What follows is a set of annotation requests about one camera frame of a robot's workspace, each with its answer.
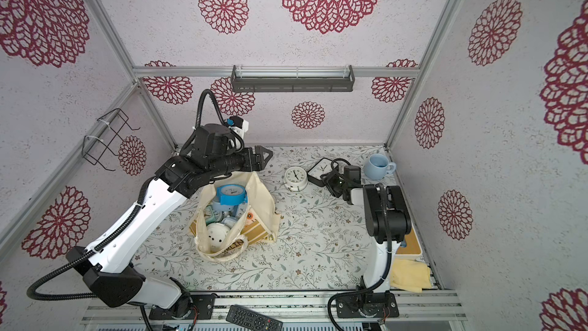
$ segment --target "light bar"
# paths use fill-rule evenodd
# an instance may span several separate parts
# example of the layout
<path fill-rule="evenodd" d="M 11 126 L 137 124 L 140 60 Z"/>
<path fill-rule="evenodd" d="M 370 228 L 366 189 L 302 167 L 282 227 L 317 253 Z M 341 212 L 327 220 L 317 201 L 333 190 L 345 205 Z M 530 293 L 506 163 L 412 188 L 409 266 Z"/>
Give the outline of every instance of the light bar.
<path fill-rule="evenodd" d="M 305 72 L 291 74 L 291 69 L 283 72 L 262 72 L 272 76 L 250 76 L 239 72 L 233 66 L 231 85 L 234 92 L 351 92 L 355 83 L 353 68 L 332 72 L 330 76 L 320 76 L 318 71 L 306 69 Z"/>

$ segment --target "blue alarm clock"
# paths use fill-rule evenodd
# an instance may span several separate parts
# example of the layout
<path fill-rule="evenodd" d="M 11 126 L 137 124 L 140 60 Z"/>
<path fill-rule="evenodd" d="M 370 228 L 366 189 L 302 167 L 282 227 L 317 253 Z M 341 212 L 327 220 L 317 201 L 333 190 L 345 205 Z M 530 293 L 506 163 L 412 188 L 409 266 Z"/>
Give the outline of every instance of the blue alarm clock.
<path fill-rule="evenodd" d="M 246 202 L 247 191 L 238 184 L 227 184 L 217 188 L 217 197 L 223 206 L 237 206 Z"/>
<path fill-rule="evenodd" d="M 245 187 L 227 184 L 217 188 L 217 195 L 212 199 L 212 209 L 216 212 L 234 212 L 243 202 L 247 202 Z"/>

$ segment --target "yellow cloth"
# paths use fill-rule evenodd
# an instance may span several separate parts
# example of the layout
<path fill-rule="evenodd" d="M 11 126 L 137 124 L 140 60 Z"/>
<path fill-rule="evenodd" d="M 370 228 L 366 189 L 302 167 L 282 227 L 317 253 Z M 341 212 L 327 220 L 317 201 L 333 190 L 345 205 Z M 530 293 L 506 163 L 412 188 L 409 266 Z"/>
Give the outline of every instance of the yellow cloth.
<path fill-rule="evenodd" d="M 390 285 L 404 291 L 422 293 L 423 289 L 431 288 L 429 267 L 423 262 L 395 259 L 392 262 Z"/>

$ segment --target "mug handle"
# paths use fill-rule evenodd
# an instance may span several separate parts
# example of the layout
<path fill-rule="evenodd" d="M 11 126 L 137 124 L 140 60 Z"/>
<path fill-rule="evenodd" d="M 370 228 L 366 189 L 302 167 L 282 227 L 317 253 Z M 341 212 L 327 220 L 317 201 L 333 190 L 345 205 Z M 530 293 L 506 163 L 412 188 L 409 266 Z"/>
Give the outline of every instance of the mug handle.
<path fill-rule="evenodd" d="M 389 163 L 388 170 L 386 170 L 386 174 L 392 174 L 396 171 L 396 163 Z"/>

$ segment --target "tv remote control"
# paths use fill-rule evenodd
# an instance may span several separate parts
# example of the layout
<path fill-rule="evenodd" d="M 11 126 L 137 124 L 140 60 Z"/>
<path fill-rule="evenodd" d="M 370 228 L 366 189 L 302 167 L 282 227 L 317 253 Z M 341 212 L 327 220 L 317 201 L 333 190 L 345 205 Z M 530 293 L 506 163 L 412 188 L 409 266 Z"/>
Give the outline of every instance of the tv remote control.
<path fill-rule="evenodd" d="M 228 322 L 253 331 L 281 331 L 283 323 L 242 306 L 231 306 L 226 315 Z"/>

